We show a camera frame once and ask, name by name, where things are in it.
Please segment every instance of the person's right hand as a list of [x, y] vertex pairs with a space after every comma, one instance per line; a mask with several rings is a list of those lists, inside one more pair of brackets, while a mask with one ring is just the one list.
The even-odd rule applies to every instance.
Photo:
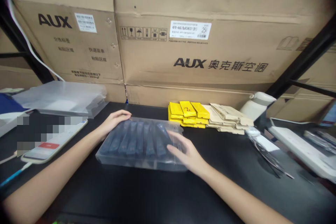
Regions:
[[193, 143], [179, 133], [167, 131], [169, 135], [176, 137], [186, 148], [186, 153], [182, 153], [176, 147], [167, 145], [167, 149], [175, 155], [191, 172], [197, 176], [201, 176], [209, 170], [210, 165], [205, 162], [196, 150]]

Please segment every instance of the blue cable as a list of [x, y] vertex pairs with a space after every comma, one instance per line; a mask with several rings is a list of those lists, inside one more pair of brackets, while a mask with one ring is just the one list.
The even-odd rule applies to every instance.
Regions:
[[6, 179], [4, 182], [0, 184], [0, 188], [3, 187], [5, 184], [7, 184], [9, 181], [11, 181], [13, 178], [17, 177], [22, 170], [18, 170], [16, 173], [14, 173], [12, 176], [10, 176], [8, 179]]
[[8, 179], [6, 179], [4, 182], [0, 184], [0, 188], [2, 188], [4, 185], [6, 185], [9, 181], [17, 177], [21, 172], [23, 172], [25, 169], [27, 169], [29, 166], [31, 166], [32, 163], [25, 164], [20, 170], [18, 170], [16, 173], [14, 173], [12, 176], [10, 176]]

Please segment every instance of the charging cable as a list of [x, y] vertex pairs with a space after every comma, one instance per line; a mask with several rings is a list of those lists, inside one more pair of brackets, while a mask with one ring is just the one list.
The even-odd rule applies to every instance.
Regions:
[[34, 50], [32, 48], [32, 45], [30, 44], [30, 41], [29, 39], [27, 38], [25, 32], [23, 31], [23, 29], [21, 28], [19, 22], [16, 20], [15, 18], [15, 15], [14, 15], [14, 11], [13, 11], [13, 2], [12, 0], [7, 0], [7, 6], [9, 8], [9, 12], [10, 12], [10, 15], [14, 21], [14, 23], [16, 24], [16, 26], [19, 28], [20, 32], [22, 33], [27, 45], [28, 45], [28, 48], [29, 48], [29, 51], [32, 53], [32, 55], [35, 57], [35, 59], [40, 62], [44, 67], [46, 67], [50, 72], [52, 72], [54, 75], [56, 75], [61, 81], [65, 81], [61, 76], [59, 76], [57, 73], [55, 73], [53, 70], [51, 70], [46, 64], [44, 64], [37, 56], [36, 54], [34, 53]]
[[18, 170], [16, 173], [14, 173], [12, 176], [10, 176], [8, 179], [6, 179], [4, 182], [0, 184], [0, 188], [2, 188], [4, 185], [6, 185], [9, 181], [14, 179], [15, 177], [19, 176], [21, 172], [23, 172], [25, 169], [27, 169], [29, 166], [31, 166], [32, 163], [26, 163], [20, 170]]
[[1, 161], [0, 161], [0, 165], [2, 165], [3, 163], [6, 163], [7, 161], [9, 161], [9, 160], [11, 160], [11, 159], [13, 159], [13, 158], [16, 158], [17, 155], [18, 155], [18, 152], [17, 152], [17, 151], [14, 151], [14, 154], [13, 154], [12, 156], [10, 156], [10, 157], [8, 157], [8, 158], [6, 158], [6, 159], [4, 159], [4, 160], [1, 160]]

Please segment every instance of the yellow packet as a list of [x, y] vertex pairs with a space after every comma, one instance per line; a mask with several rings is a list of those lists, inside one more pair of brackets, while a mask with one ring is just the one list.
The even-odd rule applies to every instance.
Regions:
[[170, 112], [170, 107], [169, 107], [169, 105], [168, 105], [168, 120], [169, 121], [174, 121], [174, 122], [178, 122], [178, 123], [182, 123], [182, 120], [181, 119], [173, 119], [172, 118], [172, 115], [171, 115], [171, 112]]
[[210, 119], [210, 113], [202, 106], [201, 103], [191, 103], [197, 113], [198, 118]]
[[205, 128], [205, 124], [194, 124], [194, 128]]
[[209, 120], [208, 119], [203, 119], [203, 118], [197, 118], [196, 117], [196, 123], [197, 124], [208, 124]]
[[183, 111], [179, 103], [170, 102], [168, 107], [170, 107], [170, 113], [172, 119], [183, 119]]
[[196, 117], [183, 118], [184, 124], [196, 124]]
[[180, 105], [181, 105], [184, 117], [196, 116], [196, 111], [194, 110], [190, 101], [180, 101]]
[[184, 124], [184, 123], [181, 123], [181, 126], [182, 127], [194, 127], [195, 124]]

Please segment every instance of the plastic box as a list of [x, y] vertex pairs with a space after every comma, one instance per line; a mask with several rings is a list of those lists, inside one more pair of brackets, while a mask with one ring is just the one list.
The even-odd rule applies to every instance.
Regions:
[[177, 122], [131, 117], [113, 129], [96, 153], [102, 164], [138, 167], [153, 170], [186, 171], [187, 168], [172, 155], [167, 144], [185, 153], [184, 146], [167, 130], [182, 135]]
[[94, 118], [106, 106], [106, 94], [104, 85], [52, 81], [13, 98], [22, 107], [37, 109], [41, 114]]

